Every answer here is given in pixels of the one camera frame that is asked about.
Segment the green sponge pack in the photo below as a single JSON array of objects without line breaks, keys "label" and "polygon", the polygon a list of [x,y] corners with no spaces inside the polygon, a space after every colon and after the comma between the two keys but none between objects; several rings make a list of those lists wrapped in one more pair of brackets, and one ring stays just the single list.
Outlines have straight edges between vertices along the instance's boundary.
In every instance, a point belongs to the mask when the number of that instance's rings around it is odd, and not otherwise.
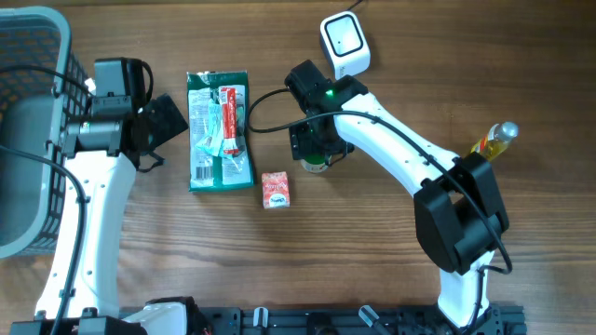
[{"label": "green sponge pack", "polygon": [[[246,71],[187,73],[189,190],[223,192],[250,188],[254,169],[246,141],[249,78]],[[224,151],[224,91],[235,91],[236,145]]]}]

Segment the green lid jar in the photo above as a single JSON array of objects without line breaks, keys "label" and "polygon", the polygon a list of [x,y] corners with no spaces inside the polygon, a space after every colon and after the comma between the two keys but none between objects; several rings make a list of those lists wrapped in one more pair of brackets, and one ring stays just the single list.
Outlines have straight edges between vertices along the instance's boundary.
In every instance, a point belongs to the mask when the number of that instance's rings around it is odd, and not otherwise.
[{"label": "green lid jar", "polygon": [[300,160],[302,167],[310,173],[322,173],[328,169],[323,155],[310,155]]}]

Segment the sponge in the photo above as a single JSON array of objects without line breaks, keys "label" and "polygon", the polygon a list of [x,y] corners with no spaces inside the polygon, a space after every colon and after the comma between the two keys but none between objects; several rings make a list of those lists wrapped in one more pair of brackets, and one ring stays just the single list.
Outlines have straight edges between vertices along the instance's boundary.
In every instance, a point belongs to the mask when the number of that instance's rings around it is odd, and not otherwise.
[{"label": "sponge", "polygon": [[262,174],[263,206],[269,208],[288,208],[291,204],[288,175],[283,172]]}]

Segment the yellow dish soap bottle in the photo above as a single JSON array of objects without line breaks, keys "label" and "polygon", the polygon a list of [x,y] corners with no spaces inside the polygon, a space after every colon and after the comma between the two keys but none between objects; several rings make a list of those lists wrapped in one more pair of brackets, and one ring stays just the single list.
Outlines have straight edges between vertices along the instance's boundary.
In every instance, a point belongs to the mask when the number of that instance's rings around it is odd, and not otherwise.
[{"label": "yellow dish soap bottle", "polygon": [[472,146],[470,151],[492,161],[506,151],[518,135],[519,127],[513,122],[495,124],[483,138]]}]

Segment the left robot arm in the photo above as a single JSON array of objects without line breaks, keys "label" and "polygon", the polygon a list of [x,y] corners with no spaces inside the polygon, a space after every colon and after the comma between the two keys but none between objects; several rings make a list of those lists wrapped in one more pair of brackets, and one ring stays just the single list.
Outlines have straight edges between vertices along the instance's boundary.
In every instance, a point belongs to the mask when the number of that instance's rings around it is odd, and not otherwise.
[{"label": "left robot arm", "polygon": [[82,114],[67,118],[62,163],[67,180],[58,245],[32,321],[13,334],[186,333],[184,300],[159,301],[131,317],[120,314],[117,258],[125,206],[140,160],[187,130],[168,95],[152,97],[150,66],[131,58],[95,62],[96,89]]}]

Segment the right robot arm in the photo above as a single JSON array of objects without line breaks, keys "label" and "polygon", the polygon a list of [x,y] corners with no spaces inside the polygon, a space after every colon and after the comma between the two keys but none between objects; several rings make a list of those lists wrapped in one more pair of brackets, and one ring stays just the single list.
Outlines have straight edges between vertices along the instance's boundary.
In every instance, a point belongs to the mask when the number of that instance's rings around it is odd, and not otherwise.
[{"label": "right robot arm", "polygon": [[329,168],[359,148],[413,198],[418,243],[440,269],[438,307],[471,332],[488,312],[486,275],[503,250],[508,216],[489,161],[460,157],[390,114],[356,78],[326,78],[306,60],[284,80],[305,119],[289,128],[295,160]]}]

